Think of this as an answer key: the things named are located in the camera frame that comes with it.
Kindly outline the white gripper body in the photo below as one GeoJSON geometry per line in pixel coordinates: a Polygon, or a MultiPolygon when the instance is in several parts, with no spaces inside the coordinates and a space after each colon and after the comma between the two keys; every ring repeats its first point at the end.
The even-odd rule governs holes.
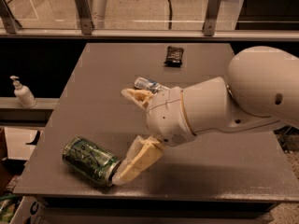
{"type": "Polygon", "coordinates": [[[183,107],[182,88],[160,91],[149,100],[146,124],[163,144],[176,147],[195,140],[183,107]]]}

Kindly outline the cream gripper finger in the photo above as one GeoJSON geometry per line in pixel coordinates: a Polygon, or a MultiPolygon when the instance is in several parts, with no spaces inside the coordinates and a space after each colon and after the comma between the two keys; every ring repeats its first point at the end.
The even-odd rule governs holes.
{"type": "Polygon", "coordinates": [[[119,186],[131,182],[159,160],[164,150],[165,145],[155,137],[150,136],[145,139],[138,135],[131,144],[126,158],[113,175],[112,183],[119,186]]]}
{"type": "Polygon", "coordinates": [[[129,101],[135,103],[138,107],[145,110],[149,105],[150,99],[154,97],[151,91],[147,90],[135,90],[135,89],[123,89],[121,94],[129,101]]]}

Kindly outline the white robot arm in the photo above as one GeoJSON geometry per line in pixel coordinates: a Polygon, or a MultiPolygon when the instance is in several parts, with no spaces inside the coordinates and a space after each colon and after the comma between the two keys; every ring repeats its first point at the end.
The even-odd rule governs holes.
{"type": "Polygon", "coordinates": [[[146,112],[150,137],[138,136],[112,177],[134,180],[161,158],[167,146],[204,133],[247,133],[299,127],[299,58],[271,47],[238,52],[224,77],[187,88],[167,88],[139,78],[121,94],[146,112]]]}

